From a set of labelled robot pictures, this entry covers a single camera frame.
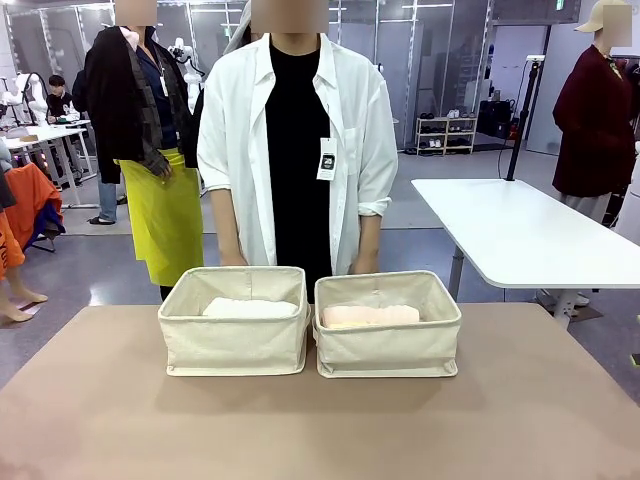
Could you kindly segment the pale pink towel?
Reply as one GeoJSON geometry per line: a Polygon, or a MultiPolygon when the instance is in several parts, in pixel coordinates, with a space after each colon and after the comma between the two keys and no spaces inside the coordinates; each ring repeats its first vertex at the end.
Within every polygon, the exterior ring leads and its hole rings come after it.
{"type": "Polygon", "coordinates": [[[365,322],[381,326],[409,325],[420,322],[420,312],[407,305],[384,308],[368,306],[332,306],[322,313],[322,324],[365,322]]]}

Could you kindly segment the white towel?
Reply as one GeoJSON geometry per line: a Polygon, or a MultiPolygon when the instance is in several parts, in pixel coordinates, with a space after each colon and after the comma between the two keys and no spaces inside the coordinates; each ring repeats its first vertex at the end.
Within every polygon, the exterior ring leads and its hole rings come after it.
{"type": "Polygon", "coordinates": [[[294,315],[297,310],[295,304],[285,301],[218,297],[209,303],[202,315],[214,319],[281,319],[294,315]]]}

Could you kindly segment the person's left forearm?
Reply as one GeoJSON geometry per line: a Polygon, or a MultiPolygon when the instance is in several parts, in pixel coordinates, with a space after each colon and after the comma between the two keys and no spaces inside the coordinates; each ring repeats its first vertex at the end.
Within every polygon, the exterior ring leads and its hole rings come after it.
{"type": "Polygon", "coordinates": [[[382,217],[380,215],[361,216],[359,250],[360,257],[378,256],[382,217]]]}

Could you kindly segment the person's left hand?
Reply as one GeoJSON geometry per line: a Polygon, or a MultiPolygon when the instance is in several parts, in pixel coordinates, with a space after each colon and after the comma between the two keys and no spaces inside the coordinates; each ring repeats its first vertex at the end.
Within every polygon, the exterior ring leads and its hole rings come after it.
{"type": "Polygon", "coordinates": [[[354,260],[350,273],[353,275],[374,274],[379,272],[377,252],[360,253],[354,260]]]}

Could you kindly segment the mannequin in maroon cardigan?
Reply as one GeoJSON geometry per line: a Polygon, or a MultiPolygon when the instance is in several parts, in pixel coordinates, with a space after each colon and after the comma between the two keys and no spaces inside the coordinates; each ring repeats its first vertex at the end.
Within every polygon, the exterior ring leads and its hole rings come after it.
{"type": "Polygon", "coordinates": [[[562,133],[552,186],[560,201],[600,223],[613,193],[631,181],[636,153],[631,122],[640,115],[640,77],[611,56],[606,28],[578,28],[594,40],[578,58],[553,109],[562,133]]]}

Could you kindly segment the cream fabric basket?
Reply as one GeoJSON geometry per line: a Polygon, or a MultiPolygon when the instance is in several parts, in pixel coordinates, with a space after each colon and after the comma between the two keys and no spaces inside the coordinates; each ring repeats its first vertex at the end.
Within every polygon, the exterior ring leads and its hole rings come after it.
{"type": "Polygon", "coordinates": [[[301,372],[309,323],[306,279],[297,267],[203,267],[185,272],[158,311],[175,377],[277,376],[301,372]],[[285,301],[281,319],[214,319],[202,312],[218,297],[285,301]]]}
{"type": "Polygon", "coordinates": [[[458,374],[462,314],[437,275],[409,271],[334,276],[315,285],[317,369],[325,378],[446,378],[458,374]],[[322,313],[332,306],[407,305],[420,322],[329,330],[322,313]]]}

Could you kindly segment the black tripod stand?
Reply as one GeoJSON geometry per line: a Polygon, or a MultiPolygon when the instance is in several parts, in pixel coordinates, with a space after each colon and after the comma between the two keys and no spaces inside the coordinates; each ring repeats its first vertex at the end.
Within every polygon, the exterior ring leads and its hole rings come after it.
{"type": "Polygon", "coordinates": [[[543,66],[545,60],[545,56],[542,54],[539,55],[529,55],[526,58],[526,61],[530,63],[531,68],[529,71],[529,80],[527,84],[526,94],[524,97],[523,108],[520,112],[519,123],[516,133],[516,138],[514,141],[513,150],[510,157],[509,167],[507,171],[507,176],[505,178],[506,181],[514,181],[515,180],[515,171],[518,161],[518,156],[520,153],[520,149],[522,146],[522,141],[524,138],[524,131],[526,127],[526,123],[529,119],[530,106],[532,102],[532,96],[534,93],[534,88],[536,86],[537,78],[539,75],[539,71],[543,66]]]}

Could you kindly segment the black case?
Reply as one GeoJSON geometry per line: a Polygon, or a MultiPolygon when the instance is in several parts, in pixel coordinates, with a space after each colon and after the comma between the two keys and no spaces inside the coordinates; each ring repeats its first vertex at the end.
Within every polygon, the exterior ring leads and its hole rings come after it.
{"type": "Polygon", "coordinates": [[[483,100],[479,105],[477,132],[507,139],[510,135],[515,100],[483,100]]]}

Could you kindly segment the wooden shoe rack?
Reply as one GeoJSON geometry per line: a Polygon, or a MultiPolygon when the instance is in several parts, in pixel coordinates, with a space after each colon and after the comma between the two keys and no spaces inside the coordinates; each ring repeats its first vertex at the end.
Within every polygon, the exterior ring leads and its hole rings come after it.
{"type": "Polygon", "coordinates": [[[471,154],[478,118],[471,114],[459,117],[421,115],[416,121],[417,155],[471,154]]]}

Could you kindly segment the person in white shirt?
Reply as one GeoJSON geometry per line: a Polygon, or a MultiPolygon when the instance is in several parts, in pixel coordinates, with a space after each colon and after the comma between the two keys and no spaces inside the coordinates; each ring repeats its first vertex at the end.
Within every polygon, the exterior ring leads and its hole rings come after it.
{"type": "Polygon", "coordinates": [[[197,145],[248,266],[297,267],[309,285],[351,274],[359,219],[383,218],[398,168],[386,81],[329,39],[328,14],[329,0],[251,0],[253,42],[212,67],[197,145]],[[331,182],[316,179],[321,138],[338,143],[331,182]]]}

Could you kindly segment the orange cloth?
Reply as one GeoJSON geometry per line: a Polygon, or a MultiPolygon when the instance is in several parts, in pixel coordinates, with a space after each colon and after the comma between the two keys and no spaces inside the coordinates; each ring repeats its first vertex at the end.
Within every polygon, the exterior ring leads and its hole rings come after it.
{"type": "Polygon", "coordinates": [[[60,194],[35,164],[13,168],[4,177],[15,199],[5,214],[22,250],[40,236],[54,239],[66,233],[60,194]]]}

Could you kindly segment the mannequin in orange garment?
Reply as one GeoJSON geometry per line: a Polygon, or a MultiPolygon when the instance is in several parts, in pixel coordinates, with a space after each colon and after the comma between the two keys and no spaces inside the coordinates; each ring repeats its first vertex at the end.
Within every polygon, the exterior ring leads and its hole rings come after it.
{"type": "Polygon", "coordinates": [[[28,289],[22,281],[19,267],[25,256],[15,238],[5,210],[15,206],[16,200],[0,167],[0,317],[21,323],[33,315],[21,310],[13,299],[41,304],[48,301],[44,294],[28,289]]]}

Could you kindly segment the seated person in dark top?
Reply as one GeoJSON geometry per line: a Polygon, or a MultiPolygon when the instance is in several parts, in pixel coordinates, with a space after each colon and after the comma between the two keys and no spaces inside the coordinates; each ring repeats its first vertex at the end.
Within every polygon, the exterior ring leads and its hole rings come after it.
{"type": "Polygon", "coordinates": [[[47,121],[54,124],[63,121],[77,121],[80,113],[75,109],[73,97],[66,91],[66,83],[60,75],[51,75],[48,79],[50,93],[47,96],[47,121]]]}

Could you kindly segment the white desk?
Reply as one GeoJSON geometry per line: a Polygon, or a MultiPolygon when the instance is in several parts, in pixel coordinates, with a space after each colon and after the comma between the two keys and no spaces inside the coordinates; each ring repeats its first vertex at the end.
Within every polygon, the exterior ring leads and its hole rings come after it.
{"type": "Polygon", "coordinates": [[[64,201],[63,209],[98,209],[98,204],[83,203],[78,185],[96,177],[95,156],[89,154],[85,134],[89,133],[89,120],[80,120],[57,126],[15,127],[0,131],[11,154],[24,163],[32,160],[60,191],[67,184],[71,199],[64,201]]]}

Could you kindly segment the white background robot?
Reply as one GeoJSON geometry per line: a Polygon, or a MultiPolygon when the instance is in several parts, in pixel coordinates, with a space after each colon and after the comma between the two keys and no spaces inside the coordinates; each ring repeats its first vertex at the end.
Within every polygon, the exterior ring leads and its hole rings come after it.
{"type": "Polygon", "coordinates": [[[9,81],[0,77],[0,119],[11,126],[42,126],[47,123],[47,91],[42,77],[19,74],[9,81]]]}

